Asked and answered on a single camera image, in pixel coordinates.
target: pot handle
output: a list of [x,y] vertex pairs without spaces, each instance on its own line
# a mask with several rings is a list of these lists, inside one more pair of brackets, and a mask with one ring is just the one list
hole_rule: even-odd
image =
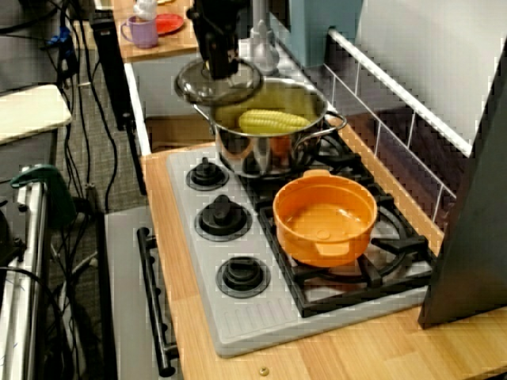
[[319,244],[315,243],[315,248],[318,254],[324,258],[347,256],[350,251],[350,244],[348,241],[336,244]]
[[322,137],[322,136],[326,136],[326,135],[329,135],[330,133],[333,133],[333,131],[340,131],[341,129],[343,129],[345,127],[345,125],[347,125],[347,119],[345,118],[345,116],[343,115],[340,115],[339,113],[336,113],[334,111],[327,111],[326,112],[327,115],[331,115],[331,116],[334,116],[334,117],[337,117],[338,119],[341,120],[341,124],[337,127],[335,126],[331,126],[331,128],[327,128],[323,131],[319,131],[319,132],[315,132],[315,133],[312,133],[302,139],[300,139],[295,148],[294,149],[297,149],[299,145],[305,143],[306,141],[310,140],[310,139],[315,139],[317,137]]
[[202,109],[200,109],[197,104],[194,104],[193,108],[197,111],[198,114],[200,114],[202,117],[206,119],[206,121],[209,122],[209,133],[215,135],[215,124],[212,122],[212,118]]
[[331,173],[325,169],[312,169],[303,173],[303,178],[306,177],[331,177]]

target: orange saucepan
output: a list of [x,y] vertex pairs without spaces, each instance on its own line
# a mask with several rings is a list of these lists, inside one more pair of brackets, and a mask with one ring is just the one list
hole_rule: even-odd
[[377,204],[363,186],[327,170],[308,170],[273,202],[276,236],[287,254],[315,267],[352,263],[366,249]]

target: purple mug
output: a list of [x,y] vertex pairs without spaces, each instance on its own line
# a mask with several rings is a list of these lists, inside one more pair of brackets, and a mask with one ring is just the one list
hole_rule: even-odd
[[[129,38],[125,35],[124,27],[126,26],[130,28],[130,34],[132,35],[132,38]],[[148,49],[152,48],[153,46],[157,46],[158,32],[155,19],[144,22],[136,22],[135,16],[129,17],[128,20],[124,21],[121,24],[120,31],[121,35],[127,41],[132,42],[138,48]]]

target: red plate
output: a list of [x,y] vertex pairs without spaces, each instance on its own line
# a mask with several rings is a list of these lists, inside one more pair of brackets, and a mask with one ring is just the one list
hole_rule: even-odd
[[185,23],[183,17],[173,13],[159,14],[156,19],[157,32],[161,36],[163,34],[176,32]]

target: green clamp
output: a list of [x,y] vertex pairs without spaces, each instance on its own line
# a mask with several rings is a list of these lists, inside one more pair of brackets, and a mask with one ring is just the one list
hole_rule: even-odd
[[49,194],[49,226],[60,229],[71,224],[77,216],[72,196],[65,185],[62,175],[53,165],[34,166],[10,181],[12,188],[22,188],[27,184],[42,182]]

